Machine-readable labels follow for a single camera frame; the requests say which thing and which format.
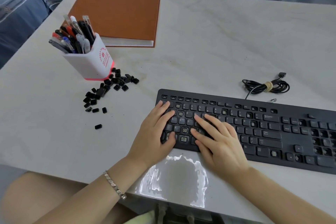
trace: hand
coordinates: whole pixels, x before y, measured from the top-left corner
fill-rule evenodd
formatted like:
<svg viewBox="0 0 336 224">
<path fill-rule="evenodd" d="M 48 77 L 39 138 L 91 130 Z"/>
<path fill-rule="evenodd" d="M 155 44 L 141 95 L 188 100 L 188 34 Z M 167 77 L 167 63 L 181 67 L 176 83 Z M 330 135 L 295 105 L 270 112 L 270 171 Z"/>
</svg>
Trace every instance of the hand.
<svg viewBox="0 0 336 224">
<path fill-rule="evenodd" d="M 214 140 L 191 129 L 192 135 L 197 139 L 195 143 L 209 167 L 220 178 L 232 183 L 250 168 L 237 133 L 234 127 L 226 122 L 221 122 L 208 114 L 204 117 L 217 128 L 199 116 L 195 116 L 195 120 Z"/>
<path fill-rule="evenodd" d="M 169 139 L 164 144 L 160 142 L 167 121 L 175 114 L 174 111 L 170 111 L 163 115 L 169 105 L 169 101 L 164 105 L 161 100 L 158 102 L 142 122 L 127 155 L 138 163 L 144 163 L 146 169 L 164 159 L 175 145 L 174 132 L 170 133 Z"/>
</svg>

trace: leg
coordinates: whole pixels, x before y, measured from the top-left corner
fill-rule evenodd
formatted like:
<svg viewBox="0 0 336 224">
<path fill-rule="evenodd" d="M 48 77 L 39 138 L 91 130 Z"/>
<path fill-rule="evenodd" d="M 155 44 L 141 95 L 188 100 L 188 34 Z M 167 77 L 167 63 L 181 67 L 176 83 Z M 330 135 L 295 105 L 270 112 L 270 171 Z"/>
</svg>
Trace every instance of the leg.
<svg viewBox="0 0 336 224">
<path fill-rule="evenodd" d="M 2 214 L 10 224 L 31 224 L 76 194 L 86 184 L 27 172 L 10 184 L 2 200 Z M 122 224 L 136 213 L 116 204 L 102 224 Z"/>
</svg>

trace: logo on pen holder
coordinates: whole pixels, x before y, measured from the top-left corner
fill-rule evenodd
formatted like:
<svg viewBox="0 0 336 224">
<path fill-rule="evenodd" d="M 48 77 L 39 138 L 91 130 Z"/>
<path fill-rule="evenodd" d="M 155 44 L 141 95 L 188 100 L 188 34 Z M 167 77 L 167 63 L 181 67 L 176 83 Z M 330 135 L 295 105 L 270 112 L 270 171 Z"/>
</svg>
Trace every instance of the logo on pen holder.
<svg viewBox="0 0 336 224">
<path fill-rule="evenodd" d="M 103 65 L 106 67 L 110 59 L 110 54 L 105 47 L 100 48 L 99 58 Z"/>
</svg>

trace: forearm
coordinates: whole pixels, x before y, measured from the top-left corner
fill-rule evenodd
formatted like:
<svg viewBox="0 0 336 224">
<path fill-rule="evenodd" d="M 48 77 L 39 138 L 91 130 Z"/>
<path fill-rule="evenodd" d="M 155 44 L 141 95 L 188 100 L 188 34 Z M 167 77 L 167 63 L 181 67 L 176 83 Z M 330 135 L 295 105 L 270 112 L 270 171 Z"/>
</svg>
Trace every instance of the forearm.
<svg viewBox="0 0 336 224">
<path fill-rule="evenodd" d="M 144 171 L 145 167 L 141 163 L 123 158 L 107 173 L 125 193 Z M 101 175 L 69 200 L 40 218 L 35 224 L 100 223 L 119 199 L 119 195 L 108 183 L 106 177 Z"/>
<path fill-rule="evenodd" d="M 332 216 L 297 197 L 252 167 L 231 184 L 275 224 L 336 223 Z"/>
</svg>

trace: black cable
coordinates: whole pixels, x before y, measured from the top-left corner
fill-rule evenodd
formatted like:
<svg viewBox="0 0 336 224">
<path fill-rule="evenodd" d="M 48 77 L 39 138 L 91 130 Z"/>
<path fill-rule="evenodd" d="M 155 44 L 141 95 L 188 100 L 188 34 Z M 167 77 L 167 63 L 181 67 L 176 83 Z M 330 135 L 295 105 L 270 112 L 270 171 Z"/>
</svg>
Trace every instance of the black cable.
<svg viewBox="0 0 336 224">
<path fill-rule="evenodd" d="M 290 86 L 287 82 L 282 80 L 282 78 L 286 76 L 286 73 L 279 73 L 278 76 L 279 76 L 278 79 L 271 81 L 271 83 L 273 84 L 273 88 L 270 90 L 270 92 L 278 93 L 278 94 L 288 92 L 290 89 Z M 242 82 L 245 85 L 245 88 L 249 91 L 245 99 L 247 99 L 247 97 L 250 94 L 253 94 L 253 95 L 260 94 L 267 89 L 267 86 L 265 84 L 261 84 L 255 81 L 244 79 L 242 80 Z"/>
</svg>

